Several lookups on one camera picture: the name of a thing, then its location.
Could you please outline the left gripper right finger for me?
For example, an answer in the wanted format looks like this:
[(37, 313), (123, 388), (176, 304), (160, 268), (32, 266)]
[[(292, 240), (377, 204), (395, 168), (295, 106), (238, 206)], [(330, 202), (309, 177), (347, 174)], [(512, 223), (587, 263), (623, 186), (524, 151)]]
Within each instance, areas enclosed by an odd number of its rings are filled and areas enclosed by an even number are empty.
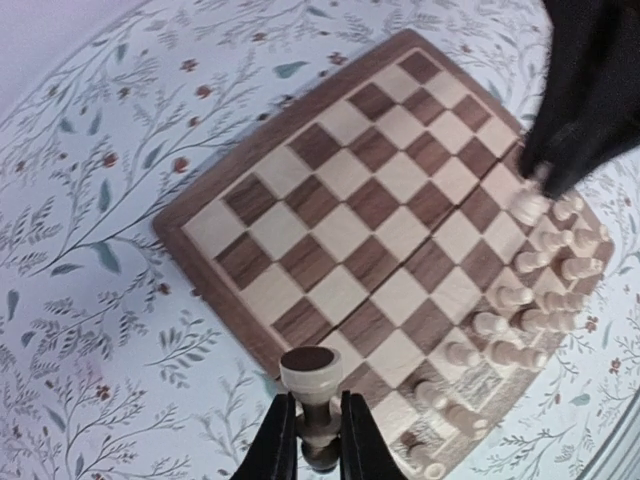
[(400, 470), (359, 393), (341, 394), (340, 478), (399, 479)]

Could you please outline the wooden chess board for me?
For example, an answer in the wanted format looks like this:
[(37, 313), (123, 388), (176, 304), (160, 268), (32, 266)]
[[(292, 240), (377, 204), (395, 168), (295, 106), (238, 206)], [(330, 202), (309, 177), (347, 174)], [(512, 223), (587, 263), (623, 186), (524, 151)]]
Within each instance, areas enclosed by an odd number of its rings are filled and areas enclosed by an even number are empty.
[[(614, 245), (574, 242), (545, 267), (519, 273), (533, 235), (603, 225), (584, 208), (535, 226), (510, 213), (522, 178), (517, 121), (470, 76), (406, 29), (260, 127), (154, 220), (157, 236), (236, 338), (269, 374), (301, 346), (336, 349), (339, 386), (362, 394), (388, 448), (413, 479), (445, 477), (511, 410), (541, 369), (500, 365), (495, 342), (550, 356), (568, 333), (520, 328), (547, 292), (594, 291), (602, 272), (568, 281), (568, 258), (609, 263)], [(495, 291), (533, 300), (500, 308)], [(478, 335), (491, 312), (509, 322)], [(477, 350), (474, 367), (445, 347)], [(437, 410), (416, 400), (432, 382)], [(464, 433), (445, 418), (460, 404), (488, 427)]]

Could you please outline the light wooden bishop piece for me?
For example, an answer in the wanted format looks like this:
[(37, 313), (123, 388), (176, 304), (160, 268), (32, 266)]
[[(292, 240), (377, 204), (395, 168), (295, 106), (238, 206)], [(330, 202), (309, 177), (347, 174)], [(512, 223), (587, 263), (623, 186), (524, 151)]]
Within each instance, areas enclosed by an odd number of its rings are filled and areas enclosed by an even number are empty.
[(600, 274), (604, 263), (596, 258), (576, 257), (565, 259), (560, 271), (565, 280), (572, 281)]

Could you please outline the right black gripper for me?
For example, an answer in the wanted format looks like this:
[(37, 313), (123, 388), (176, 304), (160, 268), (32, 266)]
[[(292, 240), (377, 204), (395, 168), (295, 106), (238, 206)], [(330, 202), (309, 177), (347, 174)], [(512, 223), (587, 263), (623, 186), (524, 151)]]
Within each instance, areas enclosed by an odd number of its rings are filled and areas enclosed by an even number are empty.
[(639, 4), (547, 1), (552, 24), (545, 90), (519, 158), (525, 179), (559, 198), (639, 145)]

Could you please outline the light wooden king piece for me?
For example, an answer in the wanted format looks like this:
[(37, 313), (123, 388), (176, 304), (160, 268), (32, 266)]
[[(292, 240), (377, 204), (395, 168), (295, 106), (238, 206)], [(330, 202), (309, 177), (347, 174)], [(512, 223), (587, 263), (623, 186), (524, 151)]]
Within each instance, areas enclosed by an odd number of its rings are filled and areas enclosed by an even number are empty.
[(507, 341), (495, 342), (491, 347), (490, 357), (494, 363), (500, 365), (517, 365), (528, 369), (541, 369), (549, 359), (549, 355), (544, 350), (519, 348)]

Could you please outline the light wooden pawn piece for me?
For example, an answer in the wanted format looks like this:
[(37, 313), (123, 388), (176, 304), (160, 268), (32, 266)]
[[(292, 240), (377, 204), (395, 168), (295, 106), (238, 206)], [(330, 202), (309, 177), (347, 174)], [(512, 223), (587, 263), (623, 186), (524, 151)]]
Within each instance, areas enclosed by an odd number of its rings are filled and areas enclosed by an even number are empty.
[(414, 389), (416, 400), (431, 408), (441, 410), (448, 404), (448, 398), (432, 383), (423, 381)]

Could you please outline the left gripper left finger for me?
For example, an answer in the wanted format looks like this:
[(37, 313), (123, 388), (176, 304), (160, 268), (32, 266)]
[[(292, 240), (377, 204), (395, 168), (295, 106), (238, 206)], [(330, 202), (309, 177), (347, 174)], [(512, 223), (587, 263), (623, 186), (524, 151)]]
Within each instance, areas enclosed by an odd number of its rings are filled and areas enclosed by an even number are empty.
[(291, 393), (277, 394), (262, 421), (234, 480), (296, 478), (296, 402)]

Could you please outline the light wooden rook piece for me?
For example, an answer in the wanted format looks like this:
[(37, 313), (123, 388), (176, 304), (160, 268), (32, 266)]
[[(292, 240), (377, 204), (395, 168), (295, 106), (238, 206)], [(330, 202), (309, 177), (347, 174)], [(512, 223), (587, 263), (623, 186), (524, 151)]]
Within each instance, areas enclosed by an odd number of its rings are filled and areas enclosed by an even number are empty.
[(578, 228), (573, 233), (574, 245), (579, 250), (586, 250), (610, 240), (609, 230), (605, 225), (600, 225), (595, 230)]

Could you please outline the light wooden queen piece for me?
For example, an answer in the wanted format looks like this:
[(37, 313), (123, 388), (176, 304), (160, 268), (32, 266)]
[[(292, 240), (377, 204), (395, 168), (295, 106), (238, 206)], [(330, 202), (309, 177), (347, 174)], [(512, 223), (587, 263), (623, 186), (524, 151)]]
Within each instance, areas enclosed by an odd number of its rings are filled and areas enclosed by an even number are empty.
[(576, 328), (576, 322), (570, 312), (545, 313), (539, 309), (529, 309), (520, 317), (520, 328), (531, 333), (542, 330), (568, 333)]

